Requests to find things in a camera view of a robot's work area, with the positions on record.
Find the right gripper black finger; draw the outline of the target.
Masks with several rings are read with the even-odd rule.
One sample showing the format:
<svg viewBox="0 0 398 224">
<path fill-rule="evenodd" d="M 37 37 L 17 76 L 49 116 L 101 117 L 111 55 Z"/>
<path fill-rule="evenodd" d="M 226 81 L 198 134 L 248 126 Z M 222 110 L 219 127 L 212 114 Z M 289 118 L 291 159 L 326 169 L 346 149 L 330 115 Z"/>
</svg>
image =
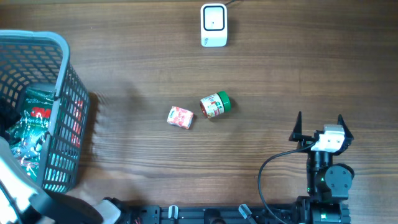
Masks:
<svg viewBox="0 0 398 224">
<path fill-rule="evenodd" d="M 343 127 L 343 130 L 345 132 L 345 140 L 353 140 L 354 136 L 352 135 L 351 131 L 348 129 L 347 125 L 345 124 L 345 121 L 341 114 L 338 115 L 338 124 Z"/>
<path fill-rule="evenodd" d="M 299 111 L 296 119 L 295 126 L 292 133 L 289 136 L 289 141 L 292 142 L 314 142 L 315 138 L 312 136 L 307 136 L 302 134 L 302 112 Z"/>
</svg>

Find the green lid jar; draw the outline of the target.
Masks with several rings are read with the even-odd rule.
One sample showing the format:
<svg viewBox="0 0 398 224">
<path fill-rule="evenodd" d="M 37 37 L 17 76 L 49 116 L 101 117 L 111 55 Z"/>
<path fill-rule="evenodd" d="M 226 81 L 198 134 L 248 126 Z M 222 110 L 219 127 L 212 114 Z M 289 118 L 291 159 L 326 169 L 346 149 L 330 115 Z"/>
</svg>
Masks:
<svg viewBox="0 0 398 224">
<path fill-rule="evenodd" d="M 203 114 L 208 118 L 214 118 L 232 109 L 232 104 L 225 91 L 219 91 L 200 100 Z"/>
</svg>

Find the red white tissue packet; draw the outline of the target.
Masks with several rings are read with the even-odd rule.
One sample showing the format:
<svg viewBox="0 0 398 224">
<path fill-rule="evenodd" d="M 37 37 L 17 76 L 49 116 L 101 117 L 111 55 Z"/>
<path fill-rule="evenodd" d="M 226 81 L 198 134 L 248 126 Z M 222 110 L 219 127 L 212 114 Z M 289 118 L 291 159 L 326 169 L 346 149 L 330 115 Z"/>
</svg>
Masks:
<svg viewBox="0 0 398 224">
<path fill-rule="evenodd" d="M 193 121 L 193 112 L 173 106 L 167 117 L 167 122 L 173 126 L 189 129 Z"/>
</svg>

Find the green 3M glove packet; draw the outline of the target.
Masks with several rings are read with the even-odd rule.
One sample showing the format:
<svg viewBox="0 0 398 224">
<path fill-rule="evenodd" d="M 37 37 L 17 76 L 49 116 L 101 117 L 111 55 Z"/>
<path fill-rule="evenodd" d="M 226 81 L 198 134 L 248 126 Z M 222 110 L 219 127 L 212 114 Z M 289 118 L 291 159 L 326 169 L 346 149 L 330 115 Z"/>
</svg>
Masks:
<svg viewBox="0 0 398 224">
<path fill-rule="evenodd" d="M 21 119 L 8 129 L 10 148 L 28 177 L 36 181 L 40 154 L 48 131 L 53 106 L 53 93 L 28 88 L 22 104 Z"/>
</svg>

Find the red snack stick packet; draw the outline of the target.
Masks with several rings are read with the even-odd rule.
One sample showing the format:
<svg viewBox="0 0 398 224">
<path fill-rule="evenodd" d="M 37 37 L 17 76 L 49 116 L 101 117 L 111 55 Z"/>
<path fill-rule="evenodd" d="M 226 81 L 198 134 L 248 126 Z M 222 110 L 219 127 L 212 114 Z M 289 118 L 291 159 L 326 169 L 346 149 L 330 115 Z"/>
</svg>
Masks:
<svg viewBox="0 0 398 224">
<path fill-rule="evenodd" d="M 73 117 L 75 118 L 72 126 L 71 143 L 75 147 L 80 147 L 81 137 L 81 120 L 82 120 L 83 101 L 78 100 L 73 107 Z"/>
</svg>

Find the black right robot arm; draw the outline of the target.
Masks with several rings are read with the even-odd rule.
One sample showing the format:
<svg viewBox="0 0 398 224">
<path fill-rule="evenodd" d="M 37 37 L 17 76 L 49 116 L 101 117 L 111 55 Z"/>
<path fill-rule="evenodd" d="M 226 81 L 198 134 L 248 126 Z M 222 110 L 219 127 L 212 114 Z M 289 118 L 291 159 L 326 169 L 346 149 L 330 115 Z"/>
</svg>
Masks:
<svg viewBox="0 0 398 224">
<path fill-rule="evenodd" d="M 290 141 L 297 142 L 307 154 L 307 196 L 297 197 L 293 207 L 294 223 L 350 224 L 349 190 L 354 170 L 333 158 L 351 145 L 354 136 L 341 115 L 336 124 L 326 124 L 313 136 L 302 134 L 302 114 L 298 113 Z"/>
</svg>

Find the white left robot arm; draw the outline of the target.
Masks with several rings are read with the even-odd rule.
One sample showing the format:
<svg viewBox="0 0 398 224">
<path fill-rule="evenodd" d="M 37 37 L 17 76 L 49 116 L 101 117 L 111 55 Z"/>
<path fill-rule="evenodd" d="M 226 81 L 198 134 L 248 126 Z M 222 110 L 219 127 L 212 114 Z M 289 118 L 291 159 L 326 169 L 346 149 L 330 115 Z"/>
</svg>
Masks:
<svg viewBox="0 0 398 224">
<path fill-rule="evenodd" d="M 22 170 L 9 148 L 6 130 L 21 118 L 1 99 L 1 223 L 122 223 L 123 212 L 110 199 L 92 206 L 82 199 L 44 190 Z"/>
</svg>

